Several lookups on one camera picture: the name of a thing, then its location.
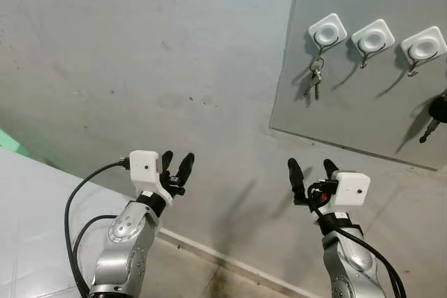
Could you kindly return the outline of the silver key bunch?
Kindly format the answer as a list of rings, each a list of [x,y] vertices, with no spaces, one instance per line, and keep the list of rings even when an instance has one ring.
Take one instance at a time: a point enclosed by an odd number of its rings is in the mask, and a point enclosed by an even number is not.
[[[307,87],[304,90],[303,96],[309,98],[313,94],[314,100],[319,100],[320,90],[319,85],[322,82],[323,68],[325,68],[325,59],[317,55],[309,66],[309,74],[307,75]]]

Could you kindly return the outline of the black car key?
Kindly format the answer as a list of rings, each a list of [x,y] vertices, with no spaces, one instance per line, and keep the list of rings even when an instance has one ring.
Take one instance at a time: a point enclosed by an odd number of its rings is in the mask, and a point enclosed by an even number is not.
[[[427,142],[428,136],[431,135],[431,133],[434,132],[435,129],[438,128],[441,124],[447,123],[447,93],[446,91],[442,93],[441,95],[434,98],[434,100],[429,103],[428,107],[428,113],[429,116],[431,116],[431,122],[428,123],[427,129],[425,129],[425,132],[419,138],[419,142],[421,144],[424,144]]]

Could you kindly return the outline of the grey wall board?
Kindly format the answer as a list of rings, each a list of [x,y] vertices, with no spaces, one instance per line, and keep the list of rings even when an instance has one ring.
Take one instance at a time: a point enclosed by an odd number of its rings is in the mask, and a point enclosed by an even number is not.
[[[319,100],[313,94],[305,98],[309,66],[317,56],[307,30],[331,13],[338,14],[348,37],[322,55]],[[358,68],[362,55],[351,36],[374,20],[386,21],[395,43]],[[408,77],[411,63],[400,49],[404,39],[433,26],[445,39],[447,0],[293,0],[271,128],[413,166],[442,168],[445,124],[424,144],[419,138],[432,120],[429,103],[447,90],[447,53]]]

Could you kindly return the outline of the white square wall hook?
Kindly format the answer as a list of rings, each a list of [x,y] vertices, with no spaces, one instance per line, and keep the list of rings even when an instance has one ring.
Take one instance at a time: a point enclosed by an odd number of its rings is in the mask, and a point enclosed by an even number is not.
[[[307,33],[317,46],[317,56],[321,57],[323,53],[332,49],[339,43],[344,42],[348,37],[348,32],[338,14],[331,13],[322,20],[311,24]]]
[[[352,34],[351,42],[362,55],[358,68],[366,68],[368,59],[393,46],[395,37],[386,21],[378,18]]]
[[[400,43],[400,49],[411,63],[406,75],[415,77],[419,65],[434,61],[447,53],[447,44],[440,27],[433,26],[404,39]]]

